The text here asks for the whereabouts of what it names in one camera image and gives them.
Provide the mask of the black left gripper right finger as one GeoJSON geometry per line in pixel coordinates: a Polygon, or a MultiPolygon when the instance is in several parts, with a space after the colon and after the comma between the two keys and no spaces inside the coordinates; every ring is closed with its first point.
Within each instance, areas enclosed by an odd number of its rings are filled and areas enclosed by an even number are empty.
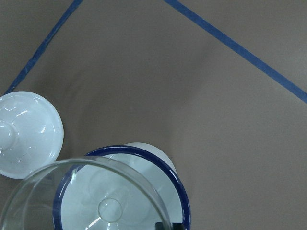
{"type": "Polygon", "coordinates": [[[172,223],[172,230],[184,230],[183,223],[172,223]]]}

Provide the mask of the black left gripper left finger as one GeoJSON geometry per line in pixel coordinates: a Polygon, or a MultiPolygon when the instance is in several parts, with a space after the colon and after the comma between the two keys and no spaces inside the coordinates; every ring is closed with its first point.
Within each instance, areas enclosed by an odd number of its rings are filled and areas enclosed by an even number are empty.
{"type": "Polygon", "coordinates": [[[155,223],[155,230],[163,230],[163,223],[162,222],[155,223]]]}

